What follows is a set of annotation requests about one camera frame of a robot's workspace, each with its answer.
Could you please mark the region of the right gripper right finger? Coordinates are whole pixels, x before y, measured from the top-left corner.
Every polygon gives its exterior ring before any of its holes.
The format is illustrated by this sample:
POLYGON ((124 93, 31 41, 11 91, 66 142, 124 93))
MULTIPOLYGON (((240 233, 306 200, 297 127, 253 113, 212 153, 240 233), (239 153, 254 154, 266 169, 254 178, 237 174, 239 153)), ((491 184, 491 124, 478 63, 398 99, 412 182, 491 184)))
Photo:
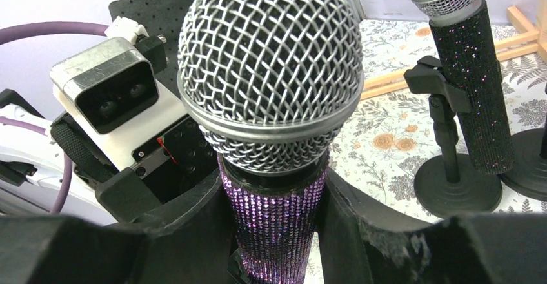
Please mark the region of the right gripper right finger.
POLYGON ((326 283, 545 283, 544 214, 464 214, 431 224, 328 171, 319 215, 326 283))

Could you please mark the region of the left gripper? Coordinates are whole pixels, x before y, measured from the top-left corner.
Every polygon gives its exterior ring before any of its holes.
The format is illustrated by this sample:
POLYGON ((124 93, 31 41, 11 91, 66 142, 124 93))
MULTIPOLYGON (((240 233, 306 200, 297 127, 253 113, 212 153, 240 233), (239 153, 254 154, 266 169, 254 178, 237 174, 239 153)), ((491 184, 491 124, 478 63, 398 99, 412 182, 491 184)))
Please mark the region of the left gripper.
POLYGON ((216 152, 188 115, 169 125, 131 121, 96 135, 63 114, 50 133, 97 202, 121 222, 175 199, 217 168, 216 152))

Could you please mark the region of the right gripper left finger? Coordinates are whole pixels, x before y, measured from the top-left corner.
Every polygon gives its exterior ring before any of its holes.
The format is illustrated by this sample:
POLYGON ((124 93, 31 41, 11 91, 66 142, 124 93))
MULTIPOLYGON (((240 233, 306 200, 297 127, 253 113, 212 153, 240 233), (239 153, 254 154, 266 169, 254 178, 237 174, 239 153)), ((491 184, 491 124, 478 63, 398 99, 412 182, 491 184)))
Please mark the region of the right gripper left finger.
POLYGON ((233 229, 218 172, 135 223, 3 216, 1 282, 228 283, 233 229))

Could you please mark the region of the black round-base mic stand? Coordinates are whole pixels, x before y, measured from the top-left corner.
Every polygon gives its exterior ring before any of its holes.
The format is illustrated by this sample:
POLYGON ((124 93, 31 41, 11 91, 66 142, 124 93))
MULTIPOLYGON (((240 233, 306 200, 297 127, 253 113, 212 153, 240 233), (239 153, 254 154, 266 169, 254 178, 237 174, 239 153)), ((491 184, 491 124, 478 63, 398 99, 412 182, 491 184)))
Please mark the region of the black round-base mic stand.
POLYGON ((514 133, 514 167, 501 174, 501 181, 528 198, 546 201, 546 91, 513 109, 517 123, 523 126, 514 133))

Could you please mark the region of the purple glitter microphone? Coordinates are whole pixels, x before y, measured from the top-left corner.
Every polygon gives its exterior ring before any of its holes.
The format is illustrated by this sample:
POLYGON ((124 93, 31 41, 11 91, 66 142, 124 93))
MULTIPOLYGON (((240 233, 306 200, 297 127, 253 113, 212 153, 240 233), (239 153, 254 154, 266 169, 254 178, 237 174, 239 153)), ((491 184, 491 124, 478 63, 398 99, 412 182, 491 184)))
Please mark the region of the purple glitter microphone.
POLYGON ((217 152, 251 283, 302 283, 329 146, 364 86, 346 0, 194 0, 181 101, 217 152))

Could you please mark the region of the black glitter microphone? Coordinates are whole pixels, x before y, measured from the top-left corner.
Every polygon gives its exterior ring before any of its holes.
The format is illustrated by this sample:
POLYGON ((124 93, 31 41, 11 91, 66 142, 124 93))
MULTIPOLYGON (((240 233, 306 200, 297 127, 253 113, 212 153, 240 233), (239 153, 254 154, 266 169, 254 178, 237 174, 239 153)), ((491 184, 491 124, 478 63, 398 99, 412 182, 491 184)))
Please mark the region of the black glitter microphone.
POLYGON ((485 0, 412 0, 430 19, 446 80, 463 89, 470 111, 458 115, 473 166, 483 174, 513 167, 502 74, 485 0))

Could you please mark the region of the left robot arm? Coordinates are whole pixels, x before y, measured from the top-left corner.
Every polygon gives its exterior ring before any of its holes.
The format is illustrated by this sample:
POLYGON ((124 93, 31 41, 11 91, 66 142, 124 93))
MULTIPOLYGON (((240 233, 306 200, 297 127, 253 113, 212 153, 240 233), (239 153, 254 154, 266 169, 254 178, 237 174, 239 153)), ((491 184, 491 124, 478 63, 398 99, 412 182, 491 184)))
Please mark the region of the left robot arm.
POLYGON ((95 135, 70 114, 49 121, 16 91, 3 90, 1 211, 109 225, 186 194, 217 168, 216 154, 189 116, 153 115, 95 135))

